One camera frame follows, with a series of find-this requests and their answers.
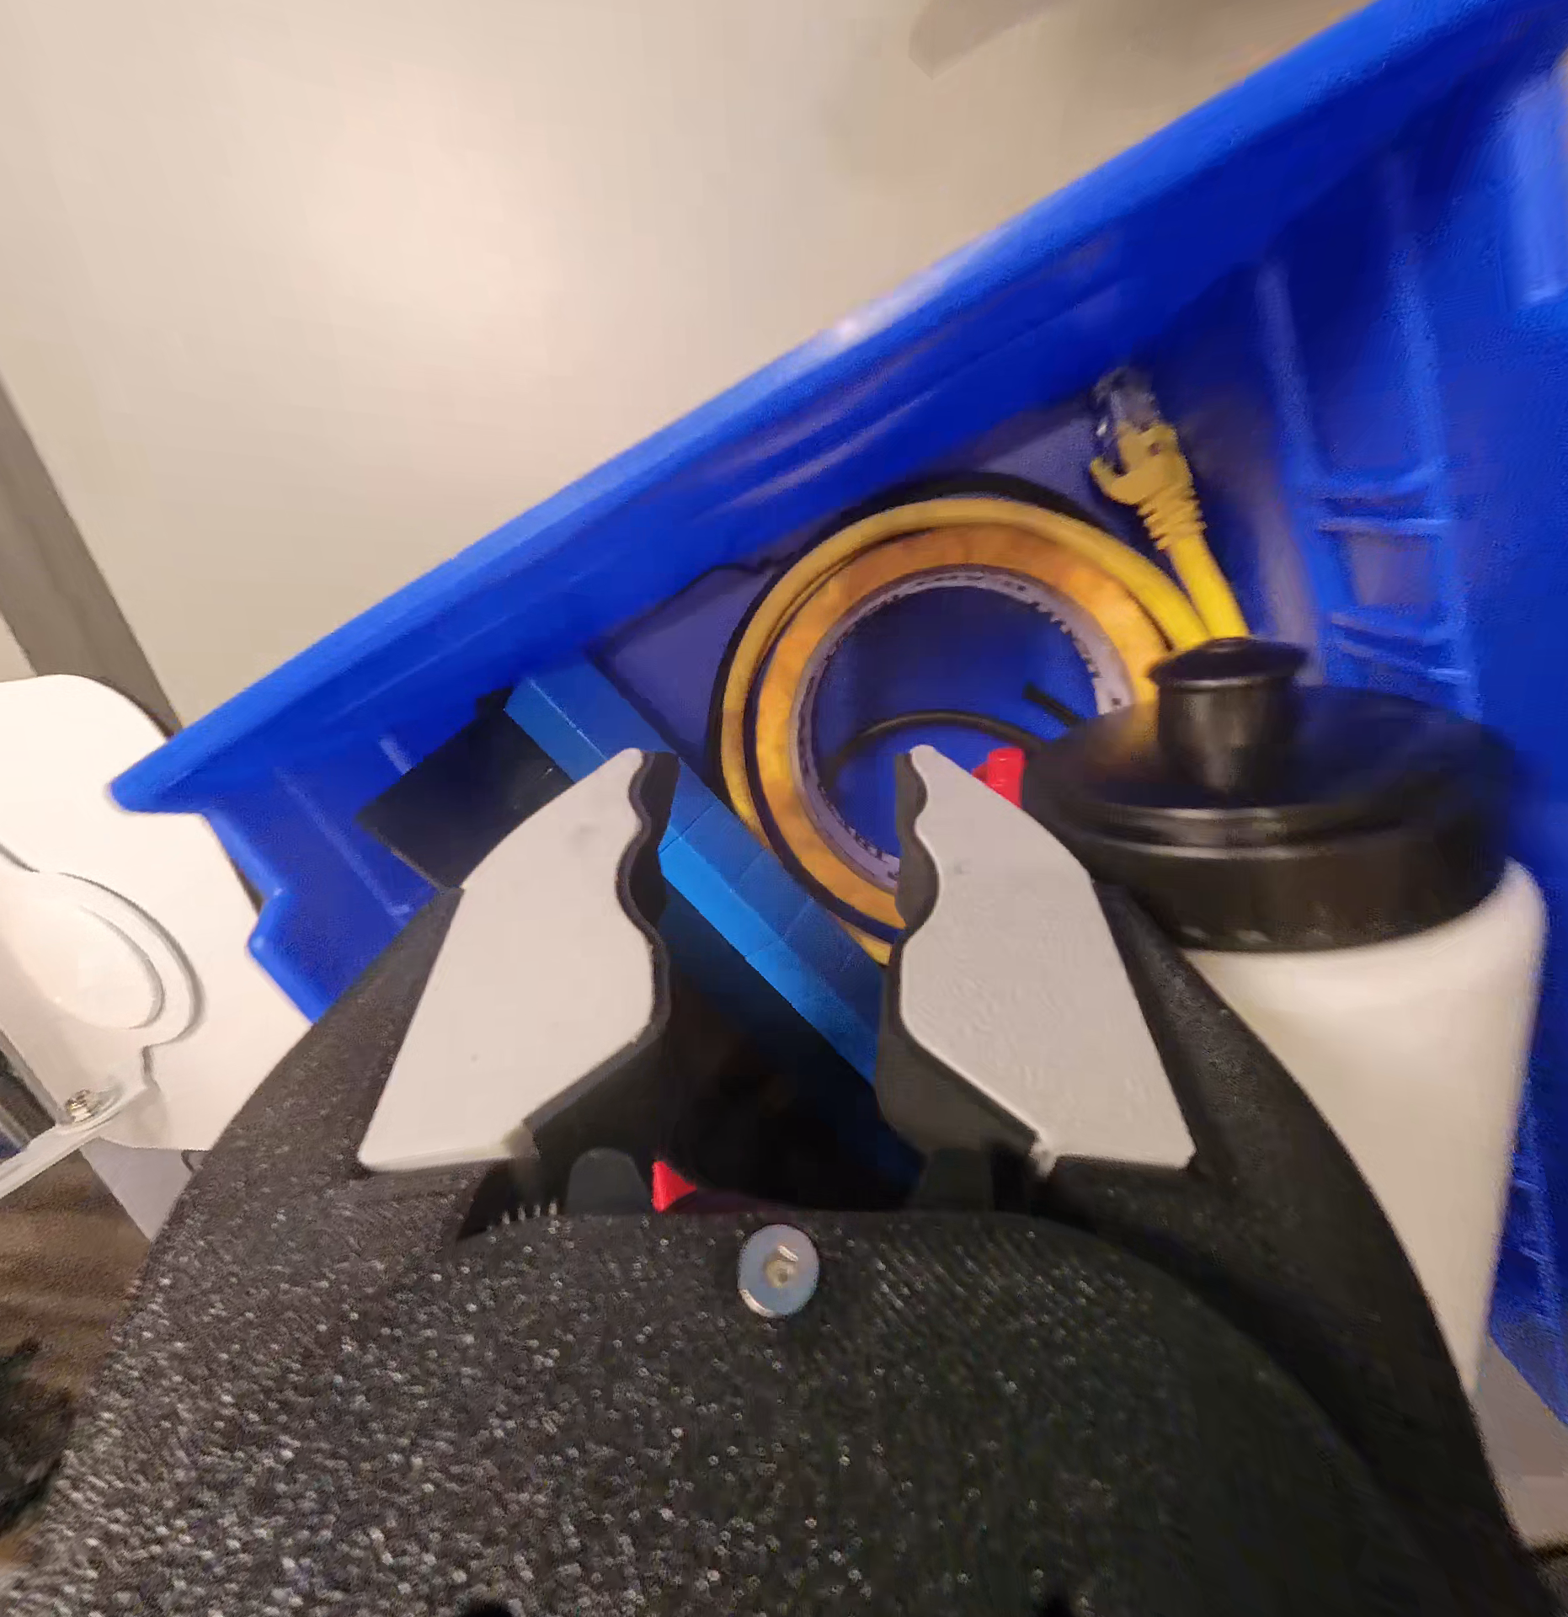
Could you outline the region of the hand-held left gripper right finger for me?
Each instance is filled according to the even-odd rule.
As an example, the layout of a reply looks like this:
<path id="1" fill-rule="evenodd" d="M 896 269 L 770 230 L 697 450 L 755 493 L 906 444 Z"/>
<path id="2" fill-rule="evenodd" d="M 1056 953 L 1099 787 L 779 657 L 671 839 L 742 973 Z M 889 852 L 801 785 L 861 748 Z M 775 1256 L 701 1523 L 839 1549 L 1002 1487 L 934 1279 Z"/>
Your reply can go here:
<path id="1" fill-rule="evenodd" d="M 1187 1169 L 1196 1154 L 1097 889 L 1023 809 L 898 759 L 900 938 L 876 1098 L 913 1148 Z"/>

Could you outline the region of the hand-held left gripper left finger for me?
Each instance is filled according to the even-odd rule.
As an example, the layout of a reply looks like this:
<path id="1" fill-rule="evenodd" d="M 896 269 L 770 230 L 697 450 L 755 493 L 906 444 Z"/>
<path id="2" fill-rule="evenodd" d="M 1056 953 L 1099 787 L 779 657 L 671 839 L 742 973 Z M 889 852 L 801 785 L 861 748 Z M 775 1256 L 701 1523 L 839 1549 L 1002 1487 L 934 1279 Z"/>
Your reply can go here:
<path id="1" fill-rule="evenodd" d="M 597 1146 L 652 1158 L 671 1024 L 660 845 L 677 787 L 675 757 L 626 750 L 513 828 L 451 893 L 364 1169 L 509 1161 L 565 1176 Z"/>

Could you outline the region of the blue plastic bin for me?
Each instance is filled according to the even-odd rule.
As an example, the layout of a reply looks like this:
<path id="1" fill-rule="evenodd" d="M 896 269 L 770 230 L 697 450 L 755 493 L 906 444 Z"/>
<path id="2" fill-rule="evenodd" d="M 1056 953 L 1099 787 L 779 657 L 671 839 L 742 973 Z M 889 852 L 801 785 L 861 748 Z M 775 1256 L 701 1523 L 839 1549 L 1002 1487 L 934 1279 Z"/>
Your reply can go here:
<path id="1" fill-rule="evenodd" d="M 1492 1333 L 1568 1426 L 1568 5 L 1375 5 L 651 437 L 114 781 L 200 817 L 312 1022 L 433 897 L 509 718 L 587 660 L 723 802 L 708 714 L 785 560 L 900 496 L 1038 483 L 1112 532 L 1090 388 L 1155 385 L 1261 634 L 1516 752 L 1548 906 Z M 677 893 L 682 970 L 852 1070 Z"/>

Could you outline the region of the blue brick plate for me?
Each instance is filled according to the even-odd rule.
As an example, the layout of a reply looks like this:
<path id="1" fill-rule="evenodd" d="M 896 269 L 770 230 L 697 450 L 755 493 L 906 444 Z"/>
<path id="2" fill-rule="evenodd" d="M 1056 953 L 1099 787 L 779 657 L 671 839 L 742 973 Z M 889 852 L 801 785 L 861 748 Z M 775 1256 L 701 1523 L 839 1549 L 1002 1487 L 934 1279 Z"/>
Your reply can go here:
<path id="1" fill-rule="evenodd" d="M 507 714 L 572 780 L 624 752 L 677 755 L 587 660 L 524 679 Z M 766 984 L 863 1081 L 874 1081 L 881 968 L 686 761 L 678 761 L 660 863 L 665 880 L 751 979 Z"/>

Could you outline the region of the white bottle with black lid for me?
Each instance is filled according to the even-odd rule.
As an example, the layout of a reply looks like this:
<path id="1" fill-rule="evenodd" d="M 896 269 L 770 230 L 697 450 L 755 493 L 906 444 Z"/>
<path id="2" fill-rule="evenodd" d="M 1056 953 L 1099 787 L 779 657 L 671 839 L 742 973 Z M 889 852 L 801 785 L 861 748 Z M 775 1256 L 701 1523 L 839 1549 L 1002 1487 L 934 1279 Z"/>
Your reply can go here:
<path id="1" fill-rule="evenodd" d="M 1021 802 L 1306 1091 L 1475 1392 L 1548 932 L 1511 854 L 1516 759 L 1306 662 L 1258 638 L 1166 658 L 1155 703 L 1036 753 Z"/>

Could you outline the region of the yellow tape roll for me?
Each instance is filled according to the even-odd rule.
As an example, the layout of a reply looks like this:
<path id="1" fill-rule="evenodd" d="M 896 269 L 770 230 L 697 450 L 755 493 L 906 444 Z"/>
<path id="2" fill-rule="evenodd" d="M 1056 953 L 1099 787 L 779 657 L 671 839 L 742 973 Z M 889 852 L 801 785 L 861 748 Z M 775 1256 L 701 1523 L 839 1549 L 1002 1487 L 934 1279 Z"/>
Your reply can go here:
<path id="1" fill-rule="evenodd" d="M 829 660 L 880 608 L 986 588 L 1030 606 L 1075 644 L 1101 714 L 1153 699 L 1150 671 L 1205 638 L 1181 591 L 1118 541 L 1081 545 L 1006 522 L 928 526 L 900 537 L 844 537 L 796 562 L 764 593 L 725 677 L 716 724 L 719 770 L 740 819 L 768 837 L 876 960 L 900 932 L 898 860 L 831 807 L 829 759 L 811 716 Z"/>

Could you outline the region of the white metal stand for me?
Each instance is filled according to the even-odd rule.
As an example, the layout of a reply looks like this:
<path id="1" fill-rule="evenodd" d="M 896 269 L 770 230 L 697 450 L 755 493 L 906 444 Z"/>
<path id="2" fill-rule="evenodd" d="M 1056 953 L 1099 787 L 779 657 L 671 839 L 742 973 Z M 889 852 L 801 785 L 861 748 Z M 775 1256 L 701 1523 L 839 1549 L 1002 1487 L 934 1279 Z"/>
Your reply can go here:
<path id="1" fill-rule="evenodd" d="M 114 802 L 161 742 L 101 683 L 0 681 L 0 1204 L 83 1158 L 146 1238 L 310 1029 L 209 824 Z"/>

